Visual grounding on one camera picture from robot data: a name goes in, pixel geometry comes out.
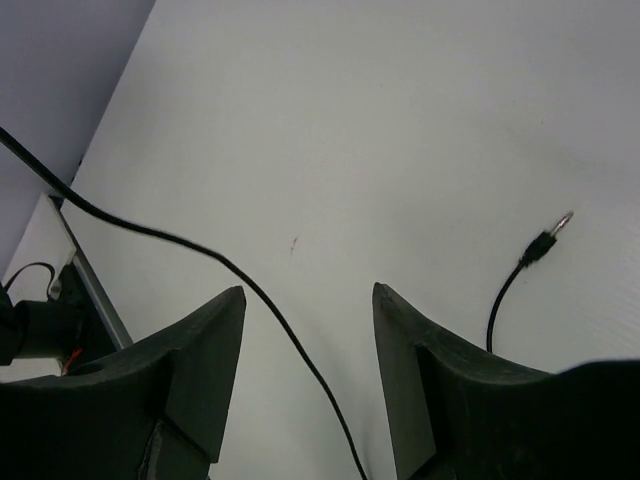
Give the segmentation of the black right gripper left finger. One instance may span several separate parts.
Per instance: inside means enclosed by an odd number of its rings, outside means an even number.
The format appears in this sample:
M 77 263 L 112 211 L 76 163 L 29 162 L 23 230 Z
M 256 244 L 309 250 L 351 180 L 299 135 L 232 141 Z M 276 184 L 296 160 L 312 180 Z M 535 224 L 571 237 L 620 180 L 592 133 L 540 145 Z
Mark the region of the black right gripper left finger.
M 246 298 L 229 288 L 128 348 L 1 387 L 5 479 L 204 479 L 219 459 Z

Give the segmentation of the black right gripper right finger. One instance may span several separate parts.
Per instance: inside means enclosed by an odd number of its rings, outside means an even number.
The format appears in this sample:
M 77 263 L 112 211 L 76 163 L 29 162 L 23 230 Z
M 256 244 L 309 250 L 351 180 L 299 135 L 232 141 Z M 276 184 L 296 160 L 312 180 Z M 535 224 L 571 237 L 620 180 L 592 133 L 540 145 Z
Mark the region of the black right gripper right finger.
M 400 479 L 635 479 L 639 364 L 546 373 L 437 325 L 385 284 L 374 334 Z

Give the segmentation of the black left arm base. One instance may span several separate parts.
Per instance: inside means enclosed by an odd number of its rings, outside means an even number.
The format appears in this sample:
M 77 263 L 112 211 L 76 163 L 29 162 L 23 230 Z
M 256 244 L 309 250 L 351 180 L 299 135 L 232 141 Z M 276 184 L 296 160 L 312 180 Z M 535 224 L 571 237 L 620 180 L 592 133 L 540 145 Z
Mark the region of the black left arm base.
M 72 264 L 61 270 L 57 297 L 12 302 L 1 286 L 1 365 L 16 359 L 54 359 L 67 374 L 121 349 L 91 299 L 79 270 Z

